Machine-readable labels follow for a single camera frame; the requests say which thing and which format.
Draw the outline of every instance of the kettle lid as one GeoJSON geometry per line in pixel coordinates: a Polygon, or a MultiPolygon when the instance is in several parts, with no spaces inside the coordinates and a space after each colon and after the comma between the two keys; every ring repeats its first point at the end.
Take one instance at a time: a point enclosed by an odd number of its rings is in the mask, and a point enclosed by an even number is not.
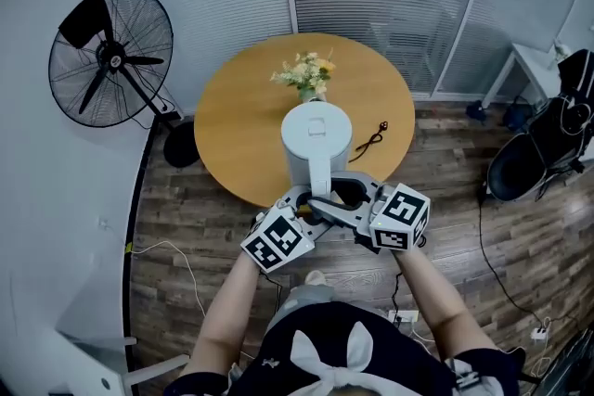
{"type": "Polygon", "coordinates": [[[301,159],[319,155],[332,158],[351,144],[353,126],[346,113],[337,106],[311,101],[289,111],[280,134],[289,152],[301,159]]]}

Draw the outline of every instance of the white electric kettle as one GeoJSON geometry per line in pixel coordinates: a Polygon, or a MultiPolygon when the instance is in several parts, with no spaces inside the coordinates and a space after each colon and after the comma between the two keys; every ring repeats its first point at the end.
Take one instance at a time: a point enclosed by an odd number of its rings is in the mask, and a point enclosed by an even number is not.
{"type": "Polygon", "coordinates": [[[331,172],[346,170],[353,127],[336,106],[312,101],[289,111],[280,127],[293,185],[310,185],[315,197],[330,197],[331,172]]]}

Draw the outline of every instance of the round wooden table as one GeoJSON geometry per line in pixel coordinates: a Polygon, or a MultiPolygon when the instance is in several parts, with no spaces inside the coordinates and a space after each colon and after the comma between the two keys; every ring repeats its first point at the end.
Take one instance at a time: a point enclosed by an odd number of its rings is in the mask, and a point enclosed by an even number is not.
{"type": "Polygon", "coordinates": [[[348,170],[383,181],[407,153],[415,127],[415,109],[407,84],[382,55],[353,40],[325,33],[269,38],[231,58],[204,89],[194,120],[200,157],[213,177],[234,195],[261,207],[272,206],[290,188],[280,139],[285,115],[300,104],[294,87],[270,82],[282,62],[315,51],[336,70],[327,100],[344,110],[353,124],[355,148],[388,121],[383,140],[348,170]]]}

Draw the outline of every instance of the kettle handle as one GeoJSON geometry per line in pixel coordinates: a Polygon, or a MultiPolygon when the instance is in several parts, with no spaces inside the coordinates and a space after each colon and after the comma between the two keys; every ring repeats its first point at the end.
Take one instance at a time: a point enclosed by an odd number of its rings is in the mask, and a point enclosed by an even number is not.
{"type": "Polygon", "coordinates": [[[329,157],[318,156],[309,159],[309,181],[312,197],[330,198],[332,179],[329,157]]]}

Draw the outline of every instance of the person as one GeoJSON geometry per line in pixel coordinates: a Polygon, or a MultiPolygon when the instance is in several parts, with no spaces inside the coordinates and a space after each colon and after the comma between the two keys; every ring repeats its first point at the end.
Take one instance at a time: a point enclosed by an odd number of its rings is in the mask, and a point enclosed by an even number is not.
{"type": "Polygon", "coordinates": [[[335,298],[319,271],[294,288],[239,376],[259,268],[241,252],[209,308],[178,395],[517,396],[514,359],[479,327],[419,248],[395,252],[441,362],[375,309],[335,298]]]}

